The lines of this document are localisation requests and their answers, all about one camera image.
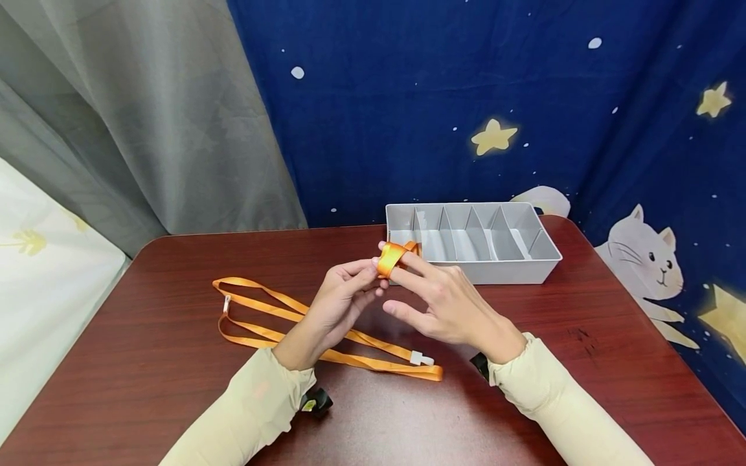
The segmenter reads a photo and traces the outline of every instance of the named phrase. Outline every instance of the table surface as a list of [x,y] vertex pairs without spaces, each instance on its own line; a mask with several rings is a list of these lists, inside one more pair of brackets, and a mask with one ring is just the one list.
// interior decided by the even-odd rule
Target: table surface
[[[485,299],[542,338],[655,464],[743,461],[741,433],[580,231],[564,218],[542,221],[564,260],[544,285],[481,286]],[[150,243],[0,448],[0,464],[157,464],[254,352],[218,333],[222,296],[212,280],[250,278],[310,303],[329,267],[376,255],[384,236],[377,225]],[[255,291],[242,289],[261,296]],[[422,305],[401,287],[389,296]],[[241,306],[234,312],[240,320],[289,328]],[[321,362],[316,375],[334,407],[321,420],[296,416],[290,433],[252,464],[562,464],[541,429],[468,362],[473,349],[428,340],[382,312],[380,303],[356,328],[434,357],[443,381]],[[388,356],[348,341],[340,348]]]

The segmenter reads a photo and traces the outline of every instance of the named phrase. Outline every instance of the hand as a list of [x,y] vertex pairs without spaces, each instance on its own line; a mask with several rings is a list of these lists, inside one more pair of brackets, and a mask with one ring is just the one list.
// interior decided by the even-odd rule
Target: hand
[[402,256],[401,263],[421,276],[396,267],[391,279],[416,293],[428,308],[420,312],[388,300],[383,303],[385,312],[425,336],[445,343],[470,344],[497,364],[505,364],[523,352],[526,338],[480,296],[461,268],[438,267],[410,252]]
[[313,367],[319,357],[347,335],[363,310],[383,290],[371,259],[362,259],[329,269],[306,316],[274,348],[280,364],[291,371]]

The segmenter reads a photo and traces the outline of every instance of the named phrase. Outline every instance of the beige sleeve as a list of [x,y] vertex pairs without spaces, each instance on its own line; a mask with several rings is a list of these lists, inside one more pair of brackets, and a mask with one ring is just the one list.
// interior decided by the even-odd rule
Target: beige sleeve
[[489,384],[539,423],[571,465],[652,465],[627,433],[572,378],[540,339],[525,333],[524,352],[505,365],[489,363]]
[[313,369],[288,371],[269,348],[257,350],[160,466],[244,466],[290,430],[303,394],[315,383]]

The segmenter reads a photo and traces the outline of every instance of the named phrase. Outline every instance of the gray curtain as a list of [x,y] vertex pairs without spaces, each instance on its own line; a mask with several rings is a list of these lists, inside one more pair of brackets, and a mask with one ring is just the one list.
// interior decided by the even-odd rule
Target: gray curtain
[[0,0],[0,157],[130,256],[306,226],[225,0]]

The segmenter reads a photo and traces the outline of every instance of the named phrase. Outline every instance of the orange ribbon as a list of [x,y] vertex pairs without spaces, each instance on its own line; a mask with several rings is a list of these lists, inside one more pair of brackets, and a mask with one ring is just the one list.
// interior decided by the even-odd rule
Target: orange ribbon
[[[294,312],[289,311],[287,309],[282,309],[281,307],[273,306],[271,304],[263,303],[262,301],[254,300],[254,299],[251,299],[245,296],[236,295],[234,293],[227,292],[224,289],[220,288],[220,285],[223,283],[227,283],[230,285],[236,285],[236,286],[244,286],[247,288],[261,289],[264,292],[266,292],[268,295],[279,300],[281,303],[287,305]],[[284,319],[287,319],[293,322],[299,322],[303,318],[303,316],[306,315],[306,313],[308,312],[308,306],[306,306],[305,304],[292,299],[290,296],[283,295],[282,293],[273,291],[269,288],[266,288],[260,285],[257,282],[254,282],[252,280],[247,280],[245,278],[238,278],[238,277],[221,278],[220,280],[213,281],[213,287],[215,287],[216,290],[221,292],[226,298],[225,305],[223,307],[223,313],[220,316],[220,319],[218,320],[218,330],[220,331],[220,334],[223,335],[223,338],[230,341],[231,343],[241,344],[243,346],[248,346],[252,348],[274,347],[277,344],[277,342],[280,341],[285,336],[285,334],[275,332],[274,330],[270,330],[265,327],[260,327],[258,325],[249,324],[248,322],[241,322],[241,321],[232,319],[228,313],[229,311],[228,304],[230,303],[230,301],[235,301],[238,304],[241,304],[248,308],[256,309],[257,311],[261,311],[261,312],[266,312],[267,314],[281,317],[281,318],[284,318]],[[227,333],[223,332],[223,329],[222,329],[222,322],[224,320],[227,320],[231,322],[232,324],[235,324],[239,327],[247,329],[248,331],[255,333],[256,335],[263,336],[264,338],[271,340],[271,341],[228,335]],[[374,347],[374,348],[378,348],[380,350],[386,351],[387,353],[392,354],[394,356],[398,356],[406,361],[412,361],[413,359],[417,359],[417,354],[415,354],[414,355],[415,357],[413,358],[413,352],[411,350],[402,348],[401,346],[397,346],[395,344],[386,343],[385,341],[381,341],[370,335],[366,335],[365,333],[358,332],[357,330],[354,330],[354,329],[350,330],[345,336],[345,338],[348,340],[355,341],[356,343],[364,344],[369,347]],[[432,380],[434,382],[440,382],[443,378],[443,369],[437,365],[410,366],[410,365],[404,365],[404,364],[397,364],[395,362],[381,361],[379,359],[373,359],[373,358],[368,358],[364,356],[355,356],[352,354],[340,353],[339,351],[336,351],[336,350],[326,350],[324,354],[322,354],[321,359],[323,361],[351,365],[356,368],[369,369],[370,371],[392,372],[394,374],[401,374],[401,375],[406,375],[409,377],[416,377],[418,379]]]
[[[419,255],[419,245],[414,241],[410,241],[404,246],[392,242],[387,242],[383,245],[383,249],[380,252],[380,259],[378,260],[378,273],[380,274],[380,278],[391,278],[391,272],[407,251]],[[404,265],[400,265],[400,267],[407,270],[407,267]]]

